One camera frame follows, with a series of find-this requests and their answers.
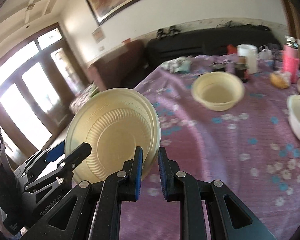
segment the purple bedsheet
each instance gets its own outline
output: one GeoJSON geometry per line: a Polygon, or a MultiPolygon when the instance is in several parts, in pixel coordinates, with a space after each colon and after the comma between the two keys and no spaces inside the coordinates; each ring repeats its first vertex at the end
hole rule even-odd
{"type": "MultiPolygon", "coordinates": [[[[191,84],[212,62],[231,57],[193,58],[190,74],[159,67],[135,89],[158,113],[168,157],[196,179],[221,179],[278,239],[286,240],[300,224],[300,141],[286,106],[296,86],[273,87],[271,69],[259,62],[260,72],[244,85],[242,101],[224,112],[210,111],[193,100],[191,84]]],[[[157,163],[142,183],[140,200],[122,203],[120,230],[120,239],[179,239],[179,203],[164,200],[157,163]]]]}

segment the glass door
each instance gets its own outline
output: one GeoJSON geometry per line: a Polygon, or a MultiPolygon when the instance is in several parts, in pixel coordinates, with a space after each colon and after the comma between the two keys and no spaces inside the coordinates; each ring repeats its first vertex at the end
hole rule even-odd
{"type": "Polygon", "coordinates": [[[66,128],[88,84],[58,25],[29,39],[0,62],[0,124],[27,157],[66,128]]]}

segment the window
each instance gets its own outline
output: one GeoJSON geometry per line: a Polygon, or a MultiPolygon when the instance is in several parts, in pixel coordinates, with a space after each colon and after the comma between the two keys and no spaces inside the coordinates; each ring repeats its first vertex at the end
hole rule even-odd
{"type": "Polygon", "coordinates": [[[59,41],[62,39],[62,36],[58,30],[58,28],[41,35],[38,38],[38,43],[41,49],[45,49],[46,47],[50,46],[51,44],[59,41]]]}
{"type": "Polygon", "coordinates": [[[37,45],[32,41],[3,63],[0,67],[0,86],[14,71],[38,52],[37,45]]]}

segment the white wall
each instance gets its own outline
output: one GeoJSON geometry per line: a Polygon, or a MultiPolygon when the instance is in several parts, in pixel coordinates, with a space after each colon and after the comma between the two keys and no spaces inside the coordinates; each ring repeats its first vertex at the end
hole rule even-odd
{"type": "Polygon", "coordinates": [[[96,44],[98,27],[85,0],[70,0],[60,16],[68,42],[84,65],[123,40],[156,29],[201,19],[245,17],[287,25],[280,0],[141,0],[101,25],[106,38],[96,44]]]}

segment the blue gripper pad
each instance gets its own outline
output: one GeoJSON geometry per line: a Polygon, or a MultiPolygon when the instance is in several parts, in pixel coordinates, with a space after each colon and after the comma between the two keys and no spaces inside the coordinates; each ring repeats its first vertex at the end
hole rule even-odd
{"type": "Polygon", "coordinates": [[[135,181],[135,198],[136,200],[139,199],[140,190],[141,190],[141,176],[142,176],[142,158],[143,158],[143,151],[140,146],[136,147],[133,164],[131,171],[136,171],[136,181],[135,181]]]}
{"type": "Polygon", "coordinates": [[[65,141],[63,140],[58,145],[53,147],[47,154],[47,162],[54,162],[56,161],[61,155],[65,153],[65,141]]]}
{"type": "Polygon", "coordinates": [[[168,180],[167,180],[167,173],[164,165],[165,158],[168,160],[167,153],[163,147],[160,147],[158,153],[158,163],[159,163],[162,194],[164,195],[164,199],[166,200],[168,198],[168,180]]]}

